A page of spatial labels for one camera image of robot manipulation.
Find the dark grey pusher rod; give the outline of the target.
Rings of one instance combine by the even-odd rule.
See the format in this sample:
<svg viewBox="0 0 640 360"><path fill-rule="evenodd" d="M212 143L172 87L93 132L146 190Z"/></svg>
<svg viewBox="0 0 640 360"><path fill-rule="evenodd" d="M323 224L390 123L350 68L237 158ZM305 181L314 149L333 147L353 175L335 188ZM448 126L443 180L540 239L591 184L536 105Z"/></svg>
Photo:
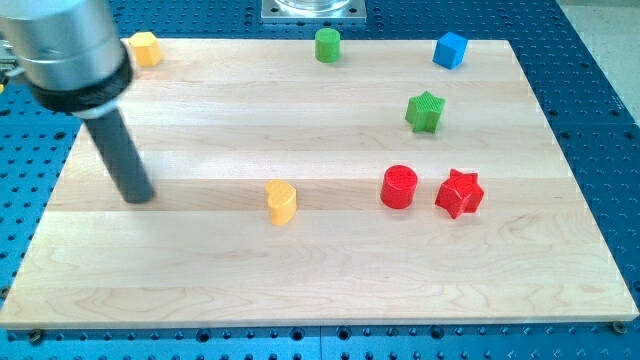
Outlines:
<svg viewBox="0 0 640 360"><path fill-rule="evenodd" d="M83 122L123 200L132 204L150 201L154 188L120 111L114 109Z"/></svg>

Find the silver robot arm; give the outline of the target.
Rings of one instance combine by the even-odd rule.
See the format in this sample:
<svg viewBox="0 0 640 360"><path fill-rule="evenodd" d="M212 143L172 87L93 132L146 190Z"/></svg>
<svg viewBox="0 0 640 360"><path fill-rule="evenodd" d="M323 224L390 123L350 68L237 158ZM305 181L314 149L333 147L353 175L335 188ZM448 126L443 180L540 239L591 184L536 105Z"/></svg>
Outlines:
<svg viewBox="0 0 640 360"><path fill-rule="evenodd" d="M105 0L1 0L1 83L83 120L122 198L154 189L120 112L133 67Z"/></svg>

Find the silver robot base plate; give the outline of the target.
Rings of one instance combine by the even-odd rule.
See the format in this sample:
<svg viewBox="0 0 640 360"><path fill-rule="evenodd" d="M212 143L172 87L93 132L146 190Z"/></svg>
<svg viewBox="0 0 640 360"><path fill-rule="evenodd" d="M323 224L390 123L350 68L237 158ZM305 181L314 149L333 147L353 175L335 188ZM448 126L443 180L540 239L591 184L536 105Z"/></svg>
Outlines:
<svg viewBox="0 0 640 360"><path fill-rule="evenodd" d="M365 0L262 0L260 15L263 23L364 23L367 10Z"/></svg>

